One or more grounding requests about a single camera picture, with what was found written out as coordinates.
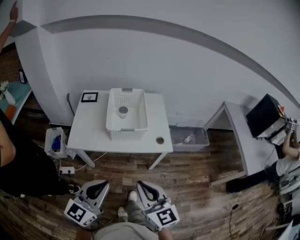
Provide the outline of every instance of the round hole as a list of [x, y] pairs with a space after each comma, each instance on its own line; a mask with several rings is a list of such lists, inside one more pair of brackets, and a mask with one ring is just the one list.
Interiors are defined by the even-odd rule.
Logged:
[[163, 144], [165, 142], [165, 140], [162, 137], [158, 137], [158, 138], [156, 138], [156, 142], [158, 144]]

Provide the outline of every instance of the black picture frame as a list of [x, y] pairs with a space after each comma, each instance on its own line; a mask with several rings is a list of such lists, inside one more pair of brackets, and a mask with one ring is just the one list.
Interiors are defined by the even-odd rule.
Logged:
[[[86, 100], [86, 99], [84, 99], [84, 96], [87, 95], [87, 94], [96, 95], [96, 98], [93, 99], [93, 100]], [[98, 93], [97, 92], [84, 92], [83, 95], [82, 95], [82, 98], [81, 98], [82, 103], [95, 103], [95, 102], [97, 102], [97, 100], [98, 100]]]
[[19, 77], [20, 77], [20, 82], [26, 84], [27, 78], [23, 70], [19, 70]]

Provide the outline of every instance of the person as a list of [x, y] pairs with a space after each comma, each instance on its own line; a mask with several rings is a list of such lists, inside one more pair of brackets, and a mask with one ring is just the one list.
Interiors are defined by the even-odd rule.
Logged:
[[[16, 2], [0, 35], [2, 50], [18, 18]], [[0, 110], [0, 189], [13, 196], [75, 194], [79, 187], [59, 179], [54, 162], [30, 138], [19, 133]]]
[[[136, 204], [137, 193], [131, 191], [128, 194], [126, 209], [118, 210], [119, 222], [100, 229], [93, 233], [95, 240], [173, 240], [168, 228], [154, 233], [154, 227], [147, 221], [142, 209]], [[79, 228], [76, 240], [90, 240], [90, 232]]]
[[294, 131], [293, 146], [290, 146], [290, 140], [292, 132], [287, 130], [287, 135], [282, 147], [283, 153], [286, 155], [284, 158], [279, 159], [273, 163], [270, 167], [257, 172], [253, 175], [247, 176], [243, 179], [234, 179], [226, 184], [226, 190], [228, 193], [235, 193], [244, 189], [250, 188], [256, 184], [259, 184], [265, 180], [269, 182], [279, 182], [280, 177], [288, 174], [290, 177], [299, 174], [300, 171], [300, 144], [297, 140], [297, 129]]

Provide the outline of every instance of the sneaker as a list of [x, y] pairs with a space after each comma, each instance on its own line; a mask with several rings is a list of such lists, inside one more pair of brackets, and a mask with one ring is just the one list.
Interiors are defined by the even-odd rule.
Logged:
[[125, 208], [119, 207], [118, 216], [119, 218], [128, 218], [128, 213], [126, 213]]
[[70, 194], [76, 194], [79, 192], [79, 189], [80, 189], [79, 186], [74, 185], [74, 184], [69, 184], [69, 187], [70, 187], [70, 189], [69, 189]]
[[130, 191], [129, 194], [128, 194], [128, 202], [129, 201], [136, 202], [136, 200], [137, 200], [137, 193], [136, 193], [136, 191]]

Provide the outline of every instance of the framed picture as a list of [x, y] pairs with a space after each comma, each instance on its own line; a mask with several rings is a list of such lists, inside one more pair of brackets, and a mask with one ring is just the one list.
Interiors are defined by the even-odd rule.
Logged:
[[19, 76], [20, 76], [20, 82], [23, 83], [23, 84], [26, 84], [26, 82], [27, 82], [26, 80], [27, 79], [26, 79], [26, 76], [25, 76], [25, 73], [24, 73], [23, 70], [19, 71]]
[[97, 92], [84, 92], [81, 98], [82, 103], [95, 103], [98, 99]]

